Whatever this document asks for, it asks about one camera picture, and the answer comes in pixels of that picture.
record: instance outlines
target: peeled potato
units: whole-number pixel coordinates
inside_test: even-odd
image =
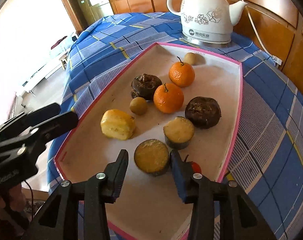
[[[144,98],[134,98],[130,102],[130,111],[132,111],[134,114],[142,115],[147,112],[147,102]]]
[[[184,56],[184,62],[190,64],[190,65],[195,65],[196,63],[196,54],[192,53],[192,52],[188,52],[185,56]]]
[[[107,110],[100,126],[104,135],[119,140],[128,140],[136,128],[135,119],[118,109]]]

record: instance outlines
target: white power cord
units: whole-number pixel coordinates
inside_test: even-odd
[[[277,64],[281,65],[281,64],[283,63],[283,61],[282,61],[280,58],[276,57],[275,55],[270,54],[270,53],[268,52],[268,50],[265,48],[264,44],[262,44],[262,41],[261,41],[261,39],[260,39],[260,37],[259,37],[259,34],[258,34],[257,30],[256,30],[256,27],[255,27],[255,25],[254,25],[254,23],[253,23],[253,19],[251,18],[251,15],[250,15],[250,12],[249,12],[247,6],[246,6],[246,11],[247,11],[249,20],[250,20],[250,22],[251,22],[251,24],[252,24],[252,26],[253,26],[253,30],[255,31],[256,36],[257,36],[257,39],[258,39],[260,45],[262,46],[263,50],[264,50],[269,56],[271,56],[271,58],[272,58]]]

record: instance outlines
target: table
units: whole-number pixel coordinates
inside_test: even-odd
[[[62,69],[65,70],[67,66],[67,56],[68,56],[68,53],[66,52],[64,55],[62,55],[59,60],[61,61],[61,65],[62,65]]]
[[[71,109],[80,116],[113,77],[156,41],[196,47],[181,39],[180,18],[171,13],[114,15],[88,27],[68,55],[62,112]],[[277,239],[293,238],[303,226],[303,95],[246,37],[233,33],[230,48],[203,49],[243,63],[241,118],[224,182],[236,180],[243,187]],[[66,136],[55,139],[49,152],[50,192],[62,181],[53,157]],[[219,226],[217,213],[214,239],[219,239]]]

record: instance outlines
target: pink border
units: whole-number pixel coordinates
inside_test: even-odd
[[[94,107],[94,105],[101,99],[101,97],[106,93],[106,91],[119,79],[119,77],[124,74],[140,57],[142,57],[144,54],[146,54],[150,49],[152,49],[154,46],[156,45],[162,45],[162,46],[170,46],[170,47],[177,47],[177,48],[182,48],[182,49],[190,49],[190,50],[194,50],[194,51],[198,51],[198,52],[203,52],[215,57],[219,57],[222,59],[225,59],[229,62],[235,63],[237,65],[239,65],[240,68],[240,90],[239,90],[239,103],[238,103],[238,110],[237,110],[237,118],[236,118],[236,123],[235,123],[235,129],[234,129],[234,133],[232,135],[231,138],[231,142],[229,145],[229,150],[224,162],[224,165],[222,166],[221,172],[218,176],[217,181],[221,182],[226,169],[227,169],[227,165],[230,161],[231,158],[231,154],[235,145],[235,141],[236,141],[236,137],[237,137],[237,132],[238,132],[238,127],[239,127],[239,120],[240,120],[240,113],[241,113],[241,104],[242,104],[242,98],[243,98],[243,70],[242,70],[242,63],[238,62],[234,59],[228,58],[226,56],[223,55],[219,55],[217,53],[208,51],[208,50],[204,50],[204,49],[199,49],[199,48],[194,48],[194,47],[189,47],[189,46],[185,46],[185,45],[179,45],[179,44],[169,44],[169,43],[164,43],[164,42],[156,42],[154,44],[152,44],[151,46],[149,46],[147,49],[145,49],[141,54],[139,54],[135,59],[133,59],[105,88],[104,90],[99,94],[99,96],[90,104],[90,106],[86,109],[86,111],[83,113],[83,115],[80,117],[78,125],[75,129],[73,129],[72,131],[69,132],[69,134],[67,135],[66,139],[64,140],[64,142],[61,144],[57,154],[54,157],[54,163],[56,165],[57,171],[59,172],[60,176],[62,179],[66,179],[66,175],[64,174],[59,161],[63,161],[64,157],[66,155],[67,152],[64,152],[63,156],[61,157],[61,159],[59,158],[61,153],[63,152],[66,144],[68,143],[68,141],[70,140],[70,138],[72,137],[72,135],[74,134],[74,132],[76,131],[76,129],[79,127],[79,125],[81,124],[81,122],[85,119],[85,117],[88,115],[88,113],[91,111],[91,109]],[[131,235],[127,234],[126,232],[124,232],[123,230],[121,230],[120,228],[118,228],[117,226],[115,226],[114,224],[112,224],[110,221],[108,221],[108,226],[114,230],[115,232],[117,232],[118,234],[120,234],[122,237],[124,237],[127,240],[136,240],[135,238],[133,238]],[[185,232],[185,234],[181,237],[181,240],[185,240],[187,239],[189,233],[189,229]]]

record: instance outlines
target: mandarin orange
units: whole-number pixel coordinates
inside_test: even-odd
[[[179,87],[187,87],[191,85],[195,79],[195,71],[193,67],[181,60],[171,66],[168,75],[170,80]]]
[[[182,107],[183,103],[184,93],[175,84],[164,83],[154,93],[154,104],[163,113],[174,113]]]

